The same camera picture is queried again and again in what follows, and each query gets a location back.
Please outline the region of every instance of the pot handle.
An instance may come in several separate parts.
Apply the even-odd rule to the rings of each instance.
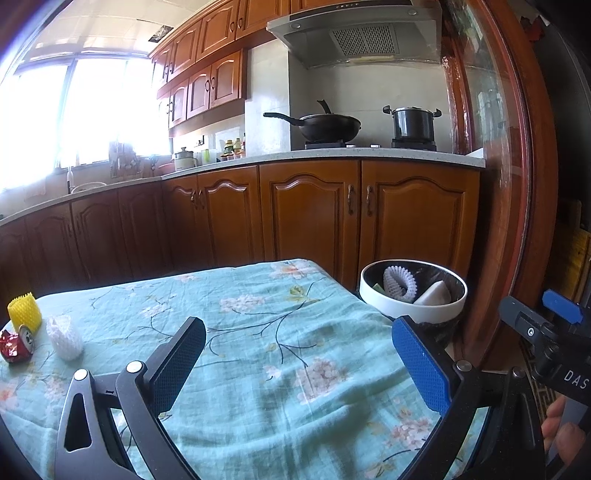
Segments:
[[[292,118],[287,115],[283,115],[283,113],[265,112],[262,114],[262,116],[266,116],[267,118],[281,118],[282,120],[285,120],[286,122],[291,123],[295,127],[303,127],[305,124],[305,122],[303,120],[300,120],[298,118]]]
[[[326,100],[316,100],[316,101],[322,106],[322,110],[324,110],[325,113],[328,113],[329,115],[332,113],[330,111],[329,104],[326,103]]]

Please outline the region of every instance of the light blue tablecloth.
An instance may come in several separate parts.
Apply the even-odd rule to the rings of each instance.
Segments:
[[[0,413],[43,478],[73,373],[147,359],[188,316],[207,345],[164,427],[203,480],[395,479],[437,422],[391,341],[391,322],[316,264],[292,260],[50,295],[43,316],[70,315],[85,341],[64,362],[42,325],[28,364],[0,362]],[[115,411],[137,473],[150,478]],[[476,440],[472,427],[448,475]]]

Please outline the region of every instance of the screw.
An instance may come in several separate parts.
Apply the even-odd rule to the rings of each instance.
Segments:
[[[139,360],[134,360],[133,362],[129,362],[127,364],[126,370],[130,374],[136,374],[137,372],[142,370],[142,362],[140,362]]]
[[[523,370],[521,367],[513,367],[513,376],[517,378],[524,378],[525,370]]]
[[[460,372],[469,372],[472,370],[472,364],[468,360],[458,360],[456,367]]]
[[[84,368],[80,368],[74,372],[74,380],[78,380],[78,381],[84,380],[87,375],[88,375],[88,370],[85,370]]]

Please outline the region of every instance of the white bowl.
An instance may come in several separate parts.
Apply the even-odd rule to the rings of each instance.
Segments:
[[[464,295],[462,295],[460,299],[447,305],[414,305],[412,303],[405,303],[403,301],[391,299],[386,295],[382,295],[380,292],[375,291],[372,288],[375,283],[369,285],[366,281],[368,270],[372,270],[375,273],[375,269],[378,269],[380,275],[383,275],[386,267],[398,262],[429,265],[431,267],[443,270],[444,272],[454,276],[462,284],[464,288]],[[443,323],[454,319],[462,312],[464,303],[466,302],[466,296],[468,294],[468,287],[466,282],[454,272],[436,264],[421,262],[418,260],[380,260],[378,262],[369,264],[361,271],[359,294],[365,303],[376,307],[382,314],[389,317],[398,318],[402,315],[409,315],[409,317],[412,318],[415,323]]]

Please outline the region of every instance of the ceiling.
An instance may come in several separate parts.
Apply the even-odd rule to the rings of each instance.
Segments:
[[[25,61],[83,51],[149,53],[162,25],[177,27],[212,0],[73,0],[41,32]]]

